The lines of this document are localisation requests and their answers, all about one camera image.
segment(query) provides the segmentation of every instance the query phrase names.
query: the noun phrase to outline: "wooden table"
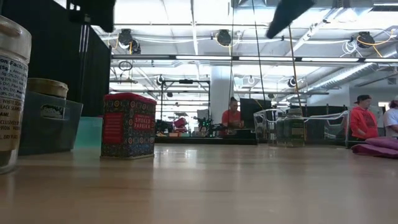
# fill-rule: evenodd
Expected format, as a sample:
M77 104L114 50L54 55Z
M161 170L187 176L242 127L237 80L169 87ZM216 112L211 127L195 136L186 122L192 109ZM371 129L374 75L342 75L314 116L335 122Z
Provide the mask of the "wooden table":
M21 157L0 175L0 223L398 223L398 161L335 147L156 145Z

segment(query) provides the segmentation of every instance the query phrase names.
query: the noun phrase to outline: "purple fabric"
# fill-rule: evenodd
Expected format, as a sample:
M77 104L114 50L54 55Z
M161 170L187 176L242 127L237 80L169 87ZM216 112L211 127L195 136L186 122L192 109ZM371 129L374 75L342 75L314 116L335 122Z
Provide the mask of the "purple fabric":
M369 144L357 144L351 149L353 150L353 153L359 155L398 159L398 151L385 147L372 146Z
M366 143L372 146L385 147L398 151L398 139L389 137L377 137L365 140Z

